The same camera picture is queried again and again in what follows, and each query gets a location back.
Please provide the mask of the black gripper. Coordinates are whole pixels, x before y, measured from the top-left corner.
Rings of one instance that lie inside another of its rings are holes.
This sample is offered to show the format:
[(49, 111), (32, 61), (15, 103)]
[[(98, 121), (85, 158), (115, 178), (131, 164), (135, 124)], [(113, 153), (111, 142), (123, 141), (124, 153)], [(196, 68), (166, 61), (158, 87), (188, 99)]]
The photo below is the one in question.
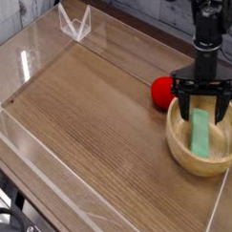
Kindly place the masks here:
[(217, 63), (214, 67), (196, 62), (170, 74), (172, 93), (178, 98), (181, 117), (187, 121), (191, 95), (216, 98), (215, 123), (222, 121), (232, 99), (232, 69)]

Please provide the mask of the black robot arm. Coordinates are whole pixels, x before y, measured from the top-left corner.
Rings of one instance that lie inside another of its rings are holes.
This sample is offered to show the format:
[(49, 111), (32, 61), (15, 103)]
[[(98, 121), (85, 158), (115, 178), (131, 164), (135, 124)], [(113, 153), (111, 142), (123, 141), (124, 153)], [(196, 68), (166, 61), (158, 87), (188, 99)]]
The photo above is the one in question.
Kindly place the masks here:
[(194, 62), (173, 71), (171, 92), (178, 98), (179, 110), (184, 120), (190, 118), (190, 96), (214, 96), (215, 117), (224, 119), (232, 100), (232, 71), (218, 64), (222, 37), (232, 26), (232, 0), (191, 0), (195, 24), (193, 45)]

